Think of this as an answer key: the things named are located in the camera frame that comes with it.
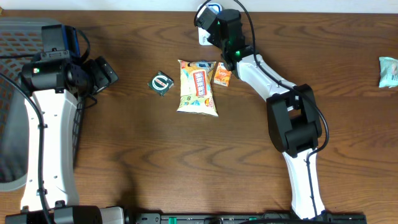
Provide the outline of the orange Kleenex tissue pack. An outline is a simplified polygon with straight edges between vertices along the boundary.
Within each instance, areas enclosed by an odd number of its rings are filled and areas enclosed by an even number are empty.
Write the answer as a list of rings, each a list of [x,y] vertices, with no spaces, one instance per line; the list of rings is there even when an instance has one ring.
[[[217,85],[229,86],[232,72],[228,71],[223,62],[219,62],[216,68],[213,82]]]

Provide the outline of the green white small pack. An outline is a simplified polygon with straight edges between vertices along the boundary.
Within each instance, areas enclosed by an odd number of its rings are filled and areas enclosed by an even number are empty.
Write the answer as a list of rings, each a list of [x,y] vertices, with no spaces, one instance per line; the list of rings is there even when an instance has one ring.
[[[164,72],[158,71],[147,85],[160,96],[164,96],[173,87],[174,80]]]

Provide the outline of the yellow wet wipes pack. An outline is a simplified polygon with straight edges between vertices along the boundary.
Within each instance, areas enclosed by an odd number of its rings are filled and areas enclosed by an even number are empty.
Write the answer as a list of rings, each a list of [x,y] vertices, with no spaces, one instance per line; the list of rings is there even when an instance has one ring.
[[[216,62],[197,61],[180,63],[180,104],[177,112],[205,114],[218,117],[211,89],[211,78]]]

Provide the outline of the mint green wipes pack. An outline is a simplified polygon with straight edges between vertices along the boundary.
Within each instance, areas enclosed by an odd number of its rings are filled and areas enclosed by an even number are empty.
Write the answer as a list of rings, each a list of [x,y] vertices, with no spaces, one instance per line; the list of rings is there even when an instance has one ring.
[[[391,57],[379,57],[380,81],[379,88],[393,88],[398,85],[397,81],[397,59]]]

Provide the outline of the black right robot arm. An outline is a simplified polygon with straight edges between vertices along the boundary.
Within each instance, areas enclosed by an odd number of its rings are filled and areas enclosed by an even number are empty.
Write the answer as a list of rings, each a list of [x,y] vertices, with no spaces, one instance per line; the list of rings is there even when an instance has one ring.
[[[325,211],[317,177],[318,140],[328,134],[325,117],[318,109],[313,90],[282,78],[243,34],[241,13],[235,9],[216,12],[203,4],[194,25],[209,33],[207,41],[221,49],[221,58],[240,80],[250,85],[266,102],[271,142],[282,153],[292,188],[291,208],[299,219],[319,220]]]

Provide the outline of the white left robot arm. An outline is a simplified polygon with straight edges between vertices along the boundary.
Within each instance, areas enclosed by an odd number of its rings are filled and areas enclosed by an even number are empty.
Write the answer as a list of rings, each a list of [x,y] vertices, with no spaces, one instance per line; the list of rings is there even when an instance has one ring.
[[[27,183],[21,211],[6,223],[125,224],[124,208],[81,205],[73,174],[75,117],[118,80],[103,58],[80,52],[82,31],[63,24],[42,28],[41,53],[32,56],[14,83],[29,118]]]

